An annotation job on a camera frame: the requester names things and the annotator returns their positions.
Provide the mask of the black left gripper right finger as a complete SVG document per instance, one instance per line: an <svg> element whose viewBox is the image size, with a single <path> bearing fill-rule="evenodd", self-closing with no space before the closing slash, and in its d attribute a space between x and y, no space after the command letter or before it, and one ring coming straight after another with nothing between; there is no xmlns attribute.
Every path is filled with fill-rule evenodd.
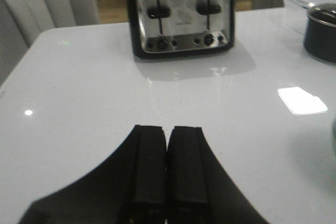
<svg viewBox="0 0 336 224"><path fill-rule="evenodd" d="M200 127L176 126L167 156L169 223L267 223L225 172Z"/></svg>

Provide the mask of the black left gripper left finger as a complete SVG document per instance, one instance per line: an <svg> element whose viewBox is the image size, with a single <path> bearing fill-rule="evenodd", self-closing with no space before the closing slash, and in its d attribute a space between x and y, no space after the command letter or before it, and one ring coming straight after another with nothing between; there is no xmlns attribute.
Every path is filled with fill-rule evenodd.
<svg viewBox="0 0 336 224"><path fill-rule="evenodd" d="M166 140L136 125L98 167L33 202L20 223L165 223Z"/></svg>

